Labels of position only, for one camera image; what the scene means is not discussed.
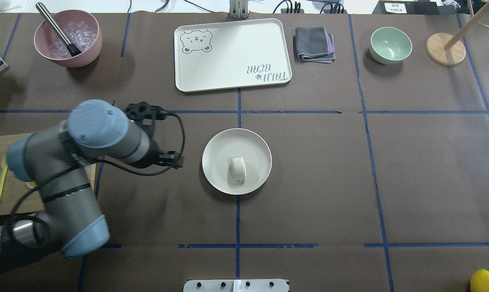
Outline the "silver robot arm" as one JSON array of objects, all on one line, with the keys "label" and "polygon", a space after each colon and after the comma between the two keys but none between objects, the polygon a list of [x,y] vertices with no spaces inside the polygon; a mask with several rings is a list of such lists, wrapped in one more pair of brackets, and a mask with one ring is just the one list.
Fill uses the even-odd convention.
[{"label": "silver robot arm", "polygon": [[123,111],[109,102],[91,99],[73,109],[55,127],[13,143],[6,163],[15,177],[36,183],[12,208],[0,226],[0,274],[61,252],[68,260],[83,257],[109,240],[107,220],[100,210],[85,168],[107,164],[131,174],[152,165],[165,171],[182,164],[182,152],[165,152],[153,139],[155,123],[176,116],[146,102]]}]

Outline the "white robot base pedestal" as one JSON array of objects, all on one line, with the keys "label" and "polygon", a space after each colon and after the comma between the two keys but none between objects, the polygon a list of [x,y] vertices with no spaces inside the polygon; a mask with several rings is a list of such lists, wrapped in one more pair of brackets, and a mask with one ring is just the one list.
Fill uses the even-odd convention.
[{"label": "white robot base pedestal", "polygon": [[184,292],[289,292],[285,279],[197,279],[188,280]]}]

